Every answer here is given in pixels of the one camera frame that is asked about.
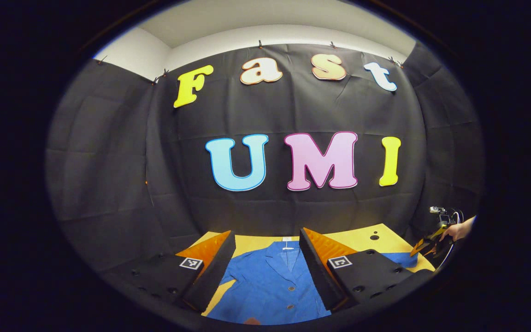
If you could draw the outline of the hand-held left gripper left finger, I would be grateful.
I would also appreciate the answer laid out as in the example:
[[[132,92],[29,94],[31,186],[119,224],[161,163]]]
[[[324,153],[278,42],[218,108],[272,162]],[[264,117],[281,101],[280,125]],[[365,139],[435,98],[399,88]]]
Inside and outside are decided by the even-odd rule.
[[[226,231],[177,254],[158,253],[109,270],[109,283],[142,303],[202,313],[215,294],[236,250]]]

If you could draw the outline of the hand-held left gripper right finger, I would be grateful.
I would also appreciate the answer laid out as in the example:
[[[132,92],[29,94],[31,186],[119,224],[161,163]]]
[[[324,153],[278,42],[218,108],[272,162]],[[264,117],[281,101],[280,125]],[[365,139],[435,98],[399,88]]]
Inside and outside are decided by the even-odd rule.
[[[375,313],[392,306],[428,282],[434,271],[411,272],[382,253],[354,250],[307,228],[299,246],[325,308],[338,313],[356,308]]]

